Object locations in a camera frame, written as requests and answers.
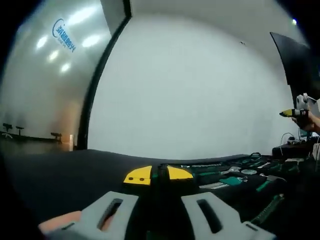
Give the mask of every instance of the stool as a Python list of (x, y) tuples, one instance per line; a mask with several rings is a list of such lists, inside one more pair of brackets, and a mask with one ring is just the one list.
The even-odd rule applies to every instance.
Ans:
[(21, 126), (16, 126), (16, 129), (19, 129), (19, 136), (21, 136), (21, 130), (25, 129), (24, 127)]
[(61, 133), (51, 132), (51, 135), (55, 137), (55, 140), (61, 143), (61, 137), (62, 137)]
[(8, 123), (4, 123), (2, 124), (3, 127), (5, 128), (5, 133), (2, 133), (2, 135), (4, 135), (5, 137), (9, 137), (12, 139), (12, 136), (9, 134), (9, 130), (12, 129), (12, 125), (11, 124), (8, 124)]

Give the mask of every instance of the yellow tool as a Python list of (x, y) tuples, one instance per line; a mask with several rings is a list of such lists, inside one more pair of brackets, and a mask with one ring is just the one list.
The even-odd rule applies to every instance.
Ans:
[(288, 109), (288, 110), (280, 112), (279, 114), (281, 116), (287, 117), (287, 118), (292, 118), (292, 117), (297, 118), (297, 117), (303, 117), (303, 116), (308, 117), (308, 113), (309, 113), (309, 111), (308, 110), (304, 110), (304, 109), (301, 109), (301, 110)]

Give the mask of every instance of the ceiling light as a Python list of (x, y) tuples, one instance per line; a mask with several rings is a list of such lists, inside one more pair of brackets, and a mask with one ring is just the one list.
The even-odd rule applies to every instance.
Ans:
[(83, 42), (82, 46), (85, 48), (91, 47), (92, 45), (95, 45), (100, 39), (100, 36), (98, 35), (92, 35), (87, 37)]
[(64, 73), (70, 68), (70, 63), (66, 63), (61, 67), (61, 72)]
[(83, 8), (80, 11), (77, 11), (75, 14), (71, 15), (67, 23), (69, 25), (81, 23), (85, 19), (89, 18), (96, 11), (96, 9), (97, 8), (95, 6)]
[(40, 38), (39, 41), (36, 44), (36, 48), (39, 49), (39, 48), (43, 47), (47, 40), (48, 40), (47, 36), (44, 36), (44, 37)]
[(59, 51), (55, 50), (49, 55), (48, 60), (51, 62), (54, 59), (56, 59), (58, 57), (58, 55), (59, 55)]

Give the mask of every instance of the glass wall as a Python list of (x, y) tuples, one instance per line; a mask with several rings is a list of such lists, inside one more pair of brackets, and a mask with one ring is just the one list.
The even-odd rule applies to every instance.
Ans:
[(45, 0), (17, 30), (0, 86), (4, 154), (70, 151), (121, 0)]

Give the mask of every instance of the floor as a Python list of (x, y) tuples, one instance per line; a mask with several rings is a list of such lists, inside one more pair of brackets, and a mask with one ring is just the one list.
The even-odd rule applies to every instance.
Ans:
[(68, 152), (69, 144), (33, 139), (0, 137), (0, 151), (5, 156)]

